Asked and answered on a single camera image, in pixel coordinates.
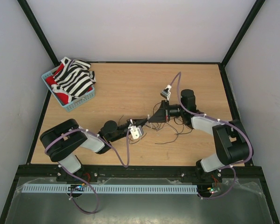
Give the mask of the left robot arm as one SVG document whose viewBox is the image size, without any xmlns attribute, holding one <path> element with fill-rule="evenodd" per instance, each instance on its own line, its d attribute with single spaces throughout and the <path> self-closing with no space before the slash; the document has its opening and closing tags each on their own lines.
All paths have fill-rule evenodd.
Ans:
<svg viewBox="0 0 280 224">
<path fill-rule="evenodd" d="M 143 126 L 148 119 L 129 119 L 118 125 L 113 120 L 105 122 L 97 134 L 83 129 L 75 119 L 69 119 L 45 132 L 40 141 L 45 148 L 45 154 L 52 162 L 67 170 L 67 175 L 74 181 L 82 179 L 84 169 L 82 163 L 74 155 L 78 147 L 83 147 L 96 154 L 104 154 L 112 148 L 111 143 L 122 138 L 137 140 L 144 135 Z"/>
</svg>

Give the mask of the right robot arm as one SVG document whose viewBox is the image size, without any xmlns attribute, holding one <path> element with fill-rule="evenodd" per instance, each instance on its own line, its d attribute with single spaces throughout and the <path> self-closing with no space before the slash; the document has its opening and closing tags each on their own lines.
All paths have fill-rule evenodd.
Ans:
<svg viewBox="0 0 280 224">
<path fill-rule="evenodd" d="M 169 103 L 170 88 L 169 85 L 161 92 L 161 96 L 165 99 L 161 101 L 159 109 L 148 122 L 167 123 L 171 119 L 181 118 L 184 126 L 203 131 L 214 138 L 216 152 L 196 162 L 197 180 L 204 182 L 215 170 L 246 163 L 251 159 L 253 148 L 240 120 L 226 122 L 209 117 L 197 110 L 196 97 L 190 89 L 182 90 L 180 103 L 171 105 Z"/>
</svg>

